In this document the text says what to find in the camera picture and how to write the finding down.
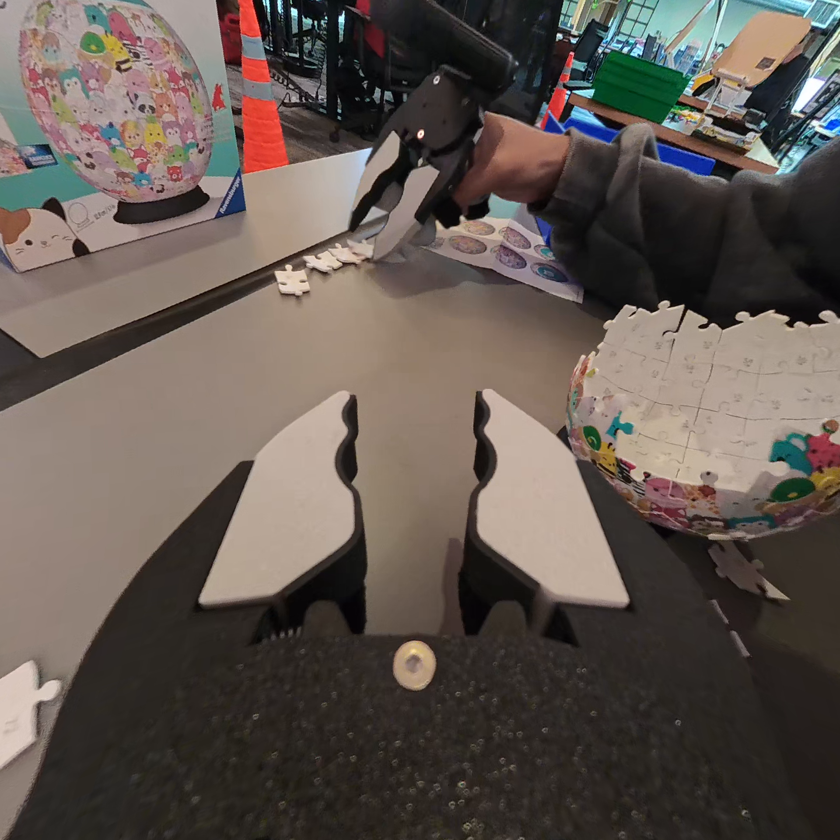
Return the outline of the colourful puzzle ball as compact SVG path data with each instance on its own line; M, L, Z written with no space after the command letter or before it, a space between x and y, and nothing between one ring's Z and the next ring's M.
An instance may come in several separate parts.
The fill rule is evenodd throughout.
M839 322L625 306L570 380L570 448L645 520L714 540L839 509Z

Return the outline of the green plastic bin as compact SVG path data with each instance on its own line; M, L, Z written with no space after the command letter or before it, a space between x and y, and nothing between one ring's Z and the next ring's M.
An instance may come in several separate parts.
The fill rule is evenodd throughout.
M591 99L661 124L689 83L690 77L676 69L614 50L595 73Z

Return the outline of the white puzzle leaflet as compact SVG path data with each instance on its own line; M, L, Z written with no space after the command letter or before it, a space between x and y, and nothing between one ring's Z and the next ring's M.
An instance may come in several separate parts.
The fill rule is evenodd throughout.
M575 303L584 299L583 288L555 260L539 229L516 218L484 217L451 228L437 224L436 236L425 248L557 298Z

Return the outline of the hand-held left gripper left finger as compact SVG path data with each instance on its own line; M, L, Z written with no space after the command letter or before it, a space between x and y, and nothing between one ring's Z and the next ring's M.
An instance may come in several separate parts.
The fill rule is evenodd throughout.
M198 596L202 609L265 606L287 629L315 602L332 602L353 634L364 632L358 433L357 399L339 391L259 450Z

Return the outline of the orange traffic cone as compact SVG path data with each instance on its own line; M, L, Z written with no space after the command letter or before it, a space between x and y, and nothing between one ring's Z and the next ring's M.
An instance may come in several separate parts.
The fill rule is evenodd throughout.
M265 172L289 164L277 101L254 2L239 1L243 173Z
M560 123L563 110L565 108L569 91L566 87L566 84L571 80L571 70L574 63L574 51L570 51L564 64L563 69L560 73L559 81L553 90L551 100L549 101L548 107L546 108L545 113L542 116L542 120L540 123L540 129L546 130L546 127L549 122L549 118L551 117L557 123Z

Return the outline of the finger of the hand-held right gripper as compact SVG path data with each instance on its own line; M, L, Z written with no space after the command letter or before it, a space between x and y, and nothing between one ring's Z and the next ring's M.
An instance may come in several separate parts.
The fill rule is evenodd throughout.
M421 229L421 142L388 135L365 164L350 211L354 232L373 209L387 215L381 237L415 237Z
M419 233L456 179L456 170L438 170L431 164L402 169L399 163L372 164L372 207L386 215L374 236L373 261L385 259Z

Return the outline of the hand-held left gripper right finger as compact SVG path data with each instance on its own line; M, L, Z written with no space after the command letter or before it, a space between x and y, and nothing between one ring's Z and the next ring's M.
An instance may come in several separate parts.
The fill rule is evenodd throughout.
M575 640L565 609L632 602L578 462L557 434L489 388L476 393L458 606L477 635L514 602L540 635Z

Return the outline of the blue plastic bin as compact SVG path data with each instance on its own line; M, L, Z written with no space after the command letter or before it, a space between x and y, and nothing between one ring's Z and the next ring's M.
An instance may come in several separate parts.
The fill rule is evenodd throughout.
M569 117L565 122L557 120L551 112L546 111L540 119L540 129L546 133L563 134L569 130L577 130L579 133L599 140L601 142L613 142L619 134L618 130L609 129L600 123L581 121ZM684 150L678 146L672 146L660 140L656 141L658 158L668 165L673 165L697 175L711 175L715 166L715 160L702 154Z

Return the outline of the row of white puzzle pieces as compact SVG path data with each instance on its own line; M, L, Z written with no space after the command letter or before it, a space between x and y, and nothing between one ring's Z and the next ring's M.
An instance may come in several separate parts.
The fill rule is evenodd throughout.
M763 576L763 564L759 560L751 560L734 541L711 540L707 552L717 576L741 591L759 595L776 604L790 601L786 594Z

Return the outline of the person's right hand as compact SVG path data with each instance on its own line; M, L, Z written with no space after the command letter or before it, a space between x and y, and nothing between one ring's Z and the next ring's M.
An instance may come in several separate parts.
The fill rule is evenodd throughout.
M454 200L462 211L491 194L514 203L544 204L560 180L570 147L567 133L543 132L489 112Z

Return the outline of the brown cardboard box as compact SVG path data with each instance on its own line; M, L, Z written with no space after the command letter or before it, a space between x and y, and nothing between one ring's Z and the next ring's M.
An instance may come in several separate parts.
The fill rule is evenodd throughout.
M754 88L810 34L811 27L808 17L758 12L713 63L710 73L743 88Z

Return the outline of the colourful puzzle box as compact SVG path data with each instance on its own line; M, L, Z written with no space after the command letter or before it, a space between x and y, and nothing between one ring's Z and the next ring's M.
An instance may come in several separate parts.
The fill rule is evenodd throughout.
M245 210L209 1L8 1L2 264L21 274Z

